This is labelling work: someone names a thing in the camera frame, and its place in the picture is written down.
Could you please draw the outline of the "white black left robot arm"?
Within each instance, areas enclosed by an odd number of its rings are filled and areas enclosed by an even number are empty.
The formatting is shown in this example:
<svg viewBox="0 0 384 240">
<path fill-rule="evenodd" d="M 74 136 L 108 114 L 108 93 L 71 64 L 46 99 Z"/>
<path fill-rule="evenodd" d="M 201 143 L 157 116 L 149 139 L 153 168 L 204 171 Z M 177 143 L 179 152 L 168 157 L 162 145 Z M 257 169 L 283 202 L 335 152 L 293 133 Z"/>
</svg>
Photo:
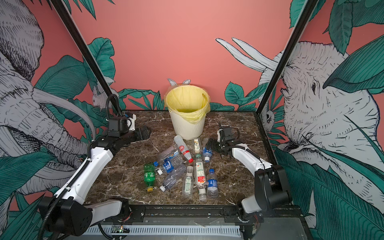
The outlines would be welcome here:
<svg viewBox="0 0 384 240">
<path fill-rule="evenodd" d="M 114 155 L 131 143 L 146 141 L 152 130 L 146 126 L 133 130 L 108 131 L 88 146 L 88 156 L 67 183 L 53 197 L 39 203 L 42 225 L 37 238 L 45 232 L 63 236 L 81 236 L 86 230 L 110 217 L 126 220 L 131 211 L 128 200 L 110 199 L 85 205 L 86 197 L 96 179 Z"/>
</svg>

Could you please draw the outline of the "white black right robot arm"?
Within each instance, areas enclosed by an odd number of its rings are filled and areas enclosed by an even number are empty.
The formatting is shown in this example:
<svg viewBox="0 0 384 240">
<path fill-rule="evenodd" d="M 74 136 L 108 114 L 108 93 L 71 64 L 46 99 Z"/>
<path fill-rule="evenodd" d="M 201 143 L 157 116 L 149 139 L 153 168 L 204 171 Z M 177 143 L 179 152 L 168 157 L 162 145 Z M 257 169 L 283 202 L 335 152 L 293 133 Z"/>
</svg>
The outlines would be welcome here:
<svg viewBox="0 0 384 240">
<path fill-rule="evenodd" d="M 263 214 L 292 204 L 291 187 L 281 165 L 273 165 L 238 139 L 213 140 L 213 150 L 239 161 L 254 177 L 254 194 L 241 200 L 235 213 L 240 223 L 262 223 Z"/>
</svg>

